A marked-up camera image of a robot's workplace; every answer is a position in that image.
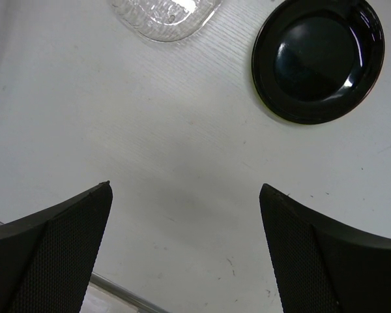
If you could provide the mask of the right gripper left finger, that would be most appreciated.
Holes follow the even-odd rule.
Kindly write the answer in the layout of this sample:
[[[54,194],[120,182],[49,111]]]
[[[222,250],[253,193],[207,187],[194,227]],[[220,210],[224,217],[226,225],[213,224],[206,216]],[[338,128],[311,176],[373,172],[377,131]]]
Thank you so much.
[[[112,200],[104,182],[0,225],[0,312],[79,312]]]

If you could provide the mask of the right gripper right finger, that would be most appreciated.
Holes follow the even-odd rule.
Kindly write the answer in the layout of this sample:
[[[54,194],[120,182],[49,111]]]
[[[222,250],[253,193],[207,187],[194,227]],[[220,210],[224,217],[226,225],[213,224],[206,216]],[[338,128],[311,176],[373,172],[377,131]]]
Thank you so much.
[[[264,184],[263,227],[284,312],[391,312],[391,239]]]

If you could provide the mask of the black plate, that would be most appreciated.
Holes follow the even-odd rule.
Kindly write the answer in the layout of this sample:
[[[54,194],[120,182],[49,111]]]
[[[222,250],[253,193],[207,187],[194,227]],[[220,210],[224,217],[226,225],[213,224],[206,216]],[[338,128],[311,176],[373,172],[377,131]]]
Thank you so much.
[[[253,84],[282,119],[327,123],[365,99],[384,53],[382,24],[367,1],[284,1],[255,39]]]

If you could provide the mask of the clear glass plate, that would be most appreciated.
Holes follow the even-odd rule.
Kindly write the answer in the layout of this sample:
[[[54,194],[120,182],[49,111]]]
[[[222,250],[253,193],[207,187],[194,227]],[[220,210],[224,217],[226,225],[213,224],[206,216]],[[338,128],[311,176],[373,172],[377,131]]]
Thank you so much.
[[[200,30],[218,10],[217,0],[114,0],[110,9],[125,26],[156,42],[176,42]]]

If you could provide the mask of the green plate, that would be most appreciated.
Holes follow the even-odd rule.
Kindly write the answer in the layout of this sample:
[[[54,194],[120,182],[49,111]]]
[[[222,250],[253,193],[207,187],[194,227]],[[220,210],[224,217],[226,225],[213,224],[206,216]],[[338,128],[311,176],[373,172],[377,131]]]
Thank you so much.
[[[269,119],[275,121],[278,124],[285,125],[287,127],[302,127],[301,124],[294,123],[291,121],[287,121],[283,118],[281,118],[279,115],[276,115],[272,110],[270,110],[265,103],[262,101],[262,98],[260,97],[257,88],[255,86],[255,82],[252,77],[250,77],[251,85],[252,85],[252,93],[254,94],[255,98],[255,105],[258,107],[258,109],[265,114]]]

